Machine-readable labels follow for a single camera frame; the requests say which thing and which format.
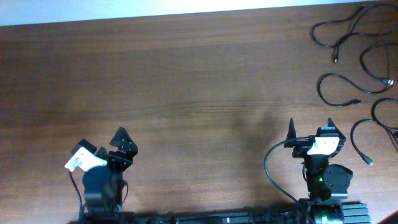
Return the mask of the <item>black USB cable long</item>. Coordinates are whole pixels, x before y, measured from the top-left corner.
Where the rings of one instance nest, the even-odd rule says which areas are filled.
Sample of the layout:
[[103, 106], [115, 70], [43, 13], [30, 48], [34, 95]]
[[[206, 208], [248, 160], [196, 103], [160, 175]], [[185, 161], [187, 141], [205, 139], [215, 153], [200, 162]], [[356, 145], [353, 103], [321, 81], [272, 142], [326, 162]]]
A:
[[353, 149], [358, 153], [360, 158], [369, 166], [373, 166], [374, 161], [366, 153], [364, 153], [357, 145], [356, 132], [358, 127], [368, 124], [368, 125], [373, 125], [377, 128], [381, 128], [387, 134], [389, 139], [392, 141], [393, 146], [397, 148], [397, 127], [388, 125], [377, 117], [376, 110], [378, 106], [381, 105], [382, 103], [397, 104], [397, 98], [380, 98], [376, 100], [371, 107], [371, 118], [361, 119], [355, 122], [349, 134], [349, 138], [352, 143]]

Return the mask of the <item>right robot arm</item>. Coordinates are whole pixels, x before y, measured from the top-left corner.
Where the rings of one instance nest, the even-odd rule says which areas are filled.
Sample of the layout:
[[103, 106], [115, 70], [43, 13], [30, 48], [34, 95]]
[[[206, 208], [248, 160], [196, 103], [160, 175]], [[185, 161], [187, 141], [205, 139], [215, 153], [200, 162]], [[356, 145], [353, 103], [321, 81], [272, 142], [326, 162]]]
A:
[[344, 146], [345, 135], [332, 119], [319, 127], [316, 134], [296, 136], [294, 121], [289, 121], [285, 148], [292, 148], [292, 157], [303, 159], [303, 176], [308, 199], [300, 199], [300, 223], [343, 223], [342, 201], [348, 198], [353, 171], [339, 164], [330, 164]]

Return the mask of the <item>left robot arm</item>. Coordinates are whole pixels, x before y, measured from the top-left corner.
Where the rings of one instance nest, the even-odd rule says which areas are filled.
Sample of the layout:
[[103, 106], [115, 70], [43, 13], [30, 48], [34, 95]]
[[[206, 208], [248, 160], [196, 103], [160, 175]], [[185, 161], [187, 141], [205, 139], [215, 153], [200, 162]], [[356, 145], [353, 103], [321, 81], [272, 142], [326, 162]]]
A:
[[80, 209], [79, 223], [134, 222], [132, 215], [122, 211], [127, 197], [123, 190], [129, 189], [123, 172], [133, 164], [138, 147], [123, 127], [116, 131], [109, 144], [117, 150], [108, 152], [102, 148], [96, 154], [106, 161], [106, 165], [93, 167], [83, 175], [85, 204]]

